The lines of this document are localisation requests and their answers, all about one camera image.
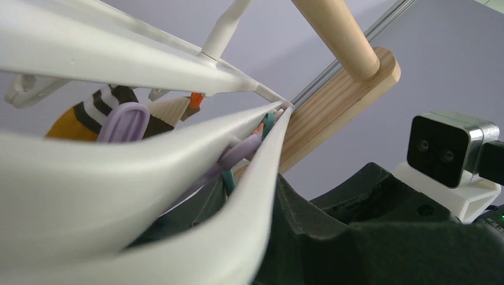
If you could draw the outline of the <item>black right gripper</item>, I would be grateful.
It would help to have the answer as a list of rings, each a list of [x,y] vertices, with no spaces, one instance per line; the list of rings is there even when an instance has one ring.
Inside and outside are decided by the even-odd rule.
[[[368,163],[306,200],[283,176],[253,284],[502,284],[503,237]]]

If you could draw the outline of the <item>white plastic clip hanger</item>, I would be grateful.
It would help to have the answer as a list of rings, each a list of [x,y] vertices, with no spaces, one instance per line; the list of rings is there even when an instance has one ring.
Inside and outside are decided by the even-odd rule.
[[[139,142],[1,132],[2,284],[249,284],[267,247],[292,104],[221,55],[248,1],[234,1],[203,47],[101,1],[2,1],[6,94],[30,106],[66,81],[167,91],[253,91],[262,107]],[[267,114],[278,122],[223,209],[195,229],[127,250],[227,146]]]

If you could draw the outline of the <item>mustard yellow sock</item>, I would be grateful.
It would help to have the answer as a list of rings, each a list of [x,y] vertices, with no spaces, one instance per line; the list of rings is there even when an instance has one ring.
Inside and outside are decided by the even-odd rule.
[[[45,138],[73,141],[96,141],[97,137],[97,133],[89,130],[77,119],[73,108],[63,113],[45,135]]]

